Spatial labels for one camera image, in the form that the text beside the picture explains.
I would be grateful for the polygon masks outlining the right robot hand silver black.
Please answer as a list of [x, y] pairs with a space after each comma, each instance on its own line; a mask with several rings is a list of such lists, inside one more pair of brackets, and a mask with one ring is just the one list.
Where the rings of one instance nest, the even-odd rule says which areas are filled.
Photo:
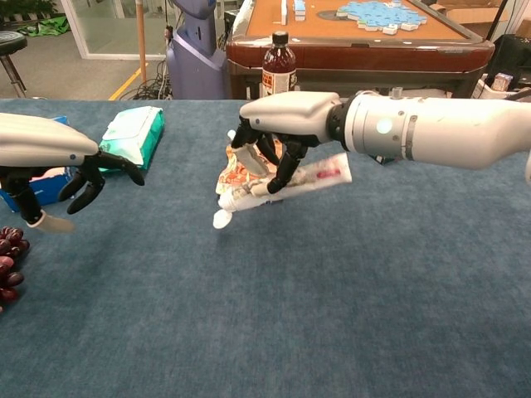
[[240, 123], [232, 151], [245, 168], [267, 175], [258, 157], [276, 165], [276, 175], [251, 188], [251, 195], [273, 195], [287, 186], [309, 148], [344, 141], [347, 104], [334, 92], [287, 91], [253, 100], [240, 107]]

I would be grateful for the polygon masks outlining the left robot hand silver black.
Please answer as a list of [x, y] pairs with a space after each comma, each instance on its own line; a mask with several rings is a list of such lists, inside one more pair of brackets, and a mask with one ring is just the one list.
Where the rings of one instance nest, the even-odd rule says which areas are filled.
[[66, 124], [31, 115], [1, 114], [1, 188], [17, 204], [29, 227], [71, 233], [74, 224], [42, 210], [30, 187], [32, 178], [57, 167], [76, 169], [71, 181], [59, 192], [59, 201], [85, 189], [67, 208], [70, 215], [99, 196], [105, 185], [102, 168], [124, 171], [136, 185], [144, 185], [144, 176], [135, 164], [103, 151], [94, 140]]

